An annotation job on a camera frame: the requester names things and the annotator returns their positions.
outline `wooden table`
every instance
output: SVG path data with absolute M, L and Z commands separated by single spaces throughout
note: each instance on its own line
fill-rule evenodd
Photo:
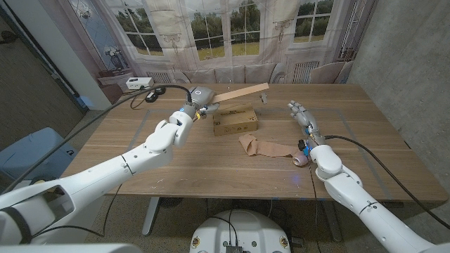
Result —
M 200 84 L 217 93 L 250 84 Z M 315 116 L 323 135 L 341 135 L 370 148 L 394 175 L 425 202 L 447 200 L 446 191 L 416 154 L 386 120 L 358 85 L 271 84 L 268 103 L 259 93 L 222 104 L 252 102 L 259 141 L 296 145 L 302 138 L 300 126 L 289 115 L 287 104 L 295 100 Z M 129 103 L 115 108 L 80 150 L 63 176 L 69 176 L 115 157 L 145 141 L 156 124 L 168 119 L 184 102 L 184 93 L 168 89 L 156 103 L 131 110 Z M 167 197 L 218 197 L 262 199 L 314 199 L 308 166 L 296 167 L 289 157 L 248 157 L 238 141 L 240 134 L 214 136 L 212 117 L 194 123 L 187 144 L 175 149 L 172 163 L 135 175 L 120 188 L 120 195 Z M 344 140 L 329 140 L 342 162 L 357 173 L 364 188 L 379 201 L 410 201 L 411 198 L 389 177 L 369 154 Z M 314 175 L 317 198 L 329 200 L 325 187 Z

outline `brown cardboard box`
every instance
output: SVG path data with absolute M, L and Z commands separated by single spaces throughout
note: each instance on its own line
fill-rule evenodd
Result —
M 258 119 L 252 104 L 228 105 L 213 115 L 214 135 L 237 134 L 256 131 Z

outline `blue chair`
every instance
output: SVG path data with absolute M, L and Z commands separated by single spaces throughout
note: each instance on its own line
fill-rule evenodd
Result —
M 50 127 L 21 138 L 0 152 L 0 172 L 12 180 L 18 178 L 61 141 L 63 137 Z M 59 178 L 77 153 L 66 143 L 28 174 L 25 180 Z

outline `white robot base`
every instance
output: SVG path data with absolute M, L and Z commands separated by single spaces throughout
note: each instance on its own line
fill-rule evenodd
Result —
M 215 217 L 228 221 L 230 211 Z M 197 228 L 191 240 L 190 253 L 290 253 L 288 237 L 283 229 L 260 213 L 244 209 L 231 212 L 230 223 L 236 229 L 237 247 L 233 228 L 221 219 L 211 217 Z

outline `table leg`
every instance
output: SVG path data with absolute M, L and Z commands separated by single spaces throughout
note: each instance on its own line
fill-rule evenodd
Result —
M 160 197 L 152 197 L 150 199 L 150 204 L 148 204 L 146 219 L 143 222 L 142 234 L 144 236 L 149 236 L 152 232 L 153 222 L 156 218 L 156 213 L 158 212 L 158 202 Z
M 336 217 L 336 210 L 333 201 L 321 201 L 323 210 L 325 211 L 328 226 L 330 227 L 331 236 L 335 242 L 342 241 L 342 234 L 340 232 L 340 226 L 338 218 Z

